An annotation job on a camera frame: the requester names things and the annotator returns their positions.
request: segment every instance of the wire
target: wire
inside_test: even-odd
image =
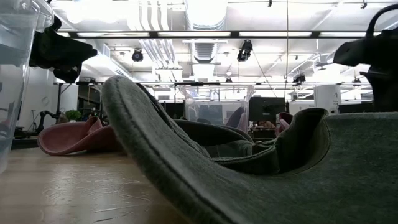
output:
[[[30,130],[30,128],[33,126],[33,124],[36,122],[37,117],[40,115],[40,113],[38,113],[35,117],[35,119],[33,120],[32,124],[30,124],[29,128],[27,129],[28,131]]]
[[[259,67],[260,67],[260,70],[261,70],[261,72],[262,72],[262,75],[264,76],[264,78],[266,78],[266,81],[267,81],[267,83],[268,83],[268,85],[269,85],[269,88],[271,89],[271,91],[272,91],[272,93],[275,95],[275,97],[278,97],[278,96],[276,95],[276,93],[274,92],[274,90],[272,89],[272,86],[271,86],[271,84],[269,83],[268,78],[266,77],[266,74],[265,74],[264,71],[262,70],[261,65],[260,65],[260,62],[259,62],[259,60],[257,59],[256,53],[254,53],[254,51],[252,51],[252,52],[253,52],[254,58],[256,58],[257,64],[258,64]]]
[[[287,76],[289,75],[289,0],[286,0],[286,23],[287,23],[287,36],[286,36],[286,79],[284,88],[284,98],[286,98]]]

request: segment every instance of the potted plant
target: potted plant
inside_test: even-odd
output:
[[[65,116],[70,122],[76,122],[76,120],[80,118],[81,114],[77,110],[68,110],[65,112]]]

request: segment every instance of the table surface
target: table surface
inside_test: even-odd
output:
[[[188,223],[121,153],[53,157],[11,151],[0,223]]]

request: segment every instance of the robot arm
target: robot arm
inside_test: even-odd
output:
[[[49,111],[41,111],[41,112],[40,112],[40,124],[39,124],[39,126],[37,127],[37,129],[36,129],[37,134],[39,134],[41,131],[43,131],[43,129],[44,129],[44,118],[45,118],[47,115],[50,115],[50,117],[52,117],[52,118],[54,118],[54,119],[57,120],[57,119],[60,117],[61,112],[57,111],[57,112],[54,114],[54,113],[51,113],[51,112],[49,112]]]

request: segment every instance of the spotlight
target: spotlight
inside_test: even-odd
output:
[[[134,49],[131,59],[135,62],[141,62],[144,59],[141,51],[141,49]]]
[[[243,45],[238,53],[237,60],[239,62],[245,62],[250,57],[250,52],[253,50],[253,45],[251,44],[251,40],[244,40]]]
[[[305,82],[305,74],[301,73],[293,77],[293,83]]]
[[[362,83],[361,80],[359,78],[355,78],[353,80],[353,83]]]

